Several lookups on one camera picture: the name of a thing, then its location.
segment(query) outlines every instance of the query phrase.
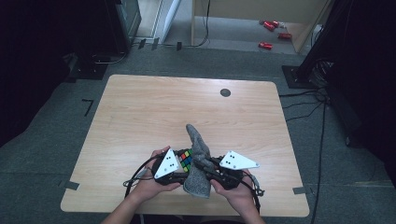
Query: black stand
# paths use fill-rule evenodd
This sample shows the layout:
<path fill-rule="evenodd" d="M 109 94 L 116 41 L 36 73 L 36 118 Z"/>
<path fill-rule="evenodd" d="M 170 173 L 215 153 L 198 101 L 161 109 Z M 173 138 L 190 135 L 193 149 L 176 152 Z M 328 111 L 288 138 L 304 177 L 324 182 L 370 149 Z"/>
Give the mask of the black stand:
<path fill-rule="evenodd" d="M 101 61 L 108 62 L 109 59 L 105 58 Z M 77 79 L 102 80 L 106 70 L 107 63 L 86 63 L 78 59 L 65 82 L 75 83 Z"/>
<path fill-rule="evenodd" d="M 309 81 L 309 78 L 299 78 L 297 71 L 299 66 L 282 65 L 283 75 L 290 89 L 317 89 L 314 84 Z"/>

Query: red object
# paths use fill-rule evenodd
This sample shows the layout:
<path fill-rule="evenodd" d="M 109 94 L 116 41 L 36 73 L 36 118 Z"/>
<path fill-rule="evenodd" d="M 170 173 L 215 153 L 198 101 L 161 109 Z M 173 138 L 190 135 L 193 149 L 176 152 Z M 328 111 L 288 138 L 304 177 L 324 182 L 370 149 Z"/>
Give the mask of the red object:
<path fill-rule="evenodd" d="M 259 48 L 271 50 L 272 49 L 272 44 L 269 44 L 269 43 L 266 43 L 266 42 L 260 42 Z"/>
<path fill-rule="evenodd" d="M 269 21 L 265 21 L 263 26 L 265 28 L 267 28 L 269 31 L 274 31 L 275 30 L 275 26 Z"/>
<path fill-rule="evenodd" d="M 279 39 L 291 39 L 291 34 L 288 33 L 279 33 L 277 35 L 277 38 Z"/>
<path fill-rule="evenodd" d="M 279 27 L 279 22 L 278 21 L 270 21 L 271 24 L 275 26 L 275 28 Z"/>

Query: table top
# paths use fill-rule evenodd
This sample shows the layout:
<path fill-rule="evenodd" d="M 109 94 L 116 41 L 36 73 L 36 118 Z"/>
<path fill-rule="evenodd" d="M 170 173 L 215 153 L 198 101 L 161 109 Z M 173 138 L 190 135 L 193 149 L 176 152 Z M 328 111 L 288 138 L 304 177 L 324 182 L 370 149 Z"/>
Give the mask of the table top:
<path fill-rule="evenodd" d="M 229 97 L 220 94 L 231 92 Z M 112 212 L 131 178 L 151 152 L 165 146 L 191 147 L 192 124 L 211 156 L 229 150 L 256 162 L 250 172 L 265 194 L 261 215 L 306 217 L 309 207 L 276 85 L 265 81 L 113 75 L 87 134 L 61 207 L 67 212 Z M 183 188 L 163 192 L 138 209 L 141 214 L 237 216 L 212 188 L 210 198 Z"/>

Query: wrist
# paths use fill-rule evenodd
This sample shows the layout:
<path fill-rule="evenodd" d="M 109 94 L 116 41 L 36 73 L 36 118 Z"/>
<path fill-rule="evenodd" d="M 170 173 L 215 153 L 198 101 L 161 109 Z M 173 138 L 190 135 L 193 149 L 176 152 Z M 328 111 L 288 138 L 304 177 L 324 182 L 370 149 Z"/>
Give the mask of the wrist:
<path fill-rule="evenodd" d="M 243 209 L 239 212 L 239 215 L 245 220 L 247 224 L 264 223 L 255 206 L 246 207 L 246 209 Z"/>
<path fill-rule="evenodd" d="M 126 197 L 125 200 L 130 206 L 134 208 L 139 207 L 140 204 L 144 202 L 144 200 L 140 197 L 140 195 L 136 194 L 133 191 L 128 195 L 128 197 Z"/>

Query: gray sock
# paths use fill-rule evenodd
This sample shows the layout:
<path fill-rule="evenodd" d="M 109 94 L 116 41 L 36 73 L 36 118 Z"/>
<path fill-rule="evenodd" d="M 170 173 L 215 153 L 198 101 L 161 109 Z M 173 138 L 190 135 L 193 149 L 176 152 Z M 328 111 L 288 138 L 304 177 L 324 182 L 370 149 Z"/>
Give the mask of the gray sock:
<path fill-rule="evenodd" d="M 183 189 L 191 195 L 209 198 L 211 188 L 210 182 L 206 179 L 204 171 L 198 169 L 194 164 L 194 160 L 197 160 L 209 168 L 214 168 L 213 163 L 206 159 L 208 157 L 210 158 L 209 147 L 192 125 L 187 124 L 186 129 L 192 142 L 192 161 L 190 174 L 183 184 Z"/>

